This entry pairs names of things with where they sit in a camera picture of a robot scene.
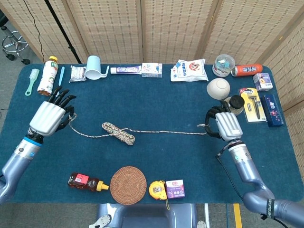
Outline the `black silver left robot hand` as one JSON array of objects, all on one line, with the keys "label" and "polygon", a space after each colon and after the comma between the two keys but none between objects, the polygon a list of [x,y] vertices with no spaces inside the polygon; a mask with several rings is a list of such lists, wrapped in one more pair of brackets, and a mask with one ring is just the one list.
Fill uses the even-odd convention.
[{"label": "black silver left robot hand", "polygon": [[76,96],[69,95],[68,89],[61,89],[62,86],[57,87],[49,99],[40,105],[29,123],[28,137],[51,136],[69,124],[75,109],[67,104]]}]

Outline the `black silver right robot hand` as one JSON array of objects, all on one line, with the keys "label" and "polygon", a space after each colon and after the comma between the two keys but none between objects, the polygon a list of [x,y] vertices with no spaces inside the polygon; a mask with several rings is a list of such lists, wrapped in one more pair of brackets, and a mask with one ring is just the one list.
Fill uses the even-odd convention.
[{"label": "black silver right robot hand", "polygon": [[[234,113],[228,107],[228,103],[221,100],[221,106],[214,106],[209,109],[205,116],[205,131],[213,138],[219,138],[226,142],[241,139],[243,131]],[[214,119],[218,131],[211,130],[209,121],[210,118]]]}]

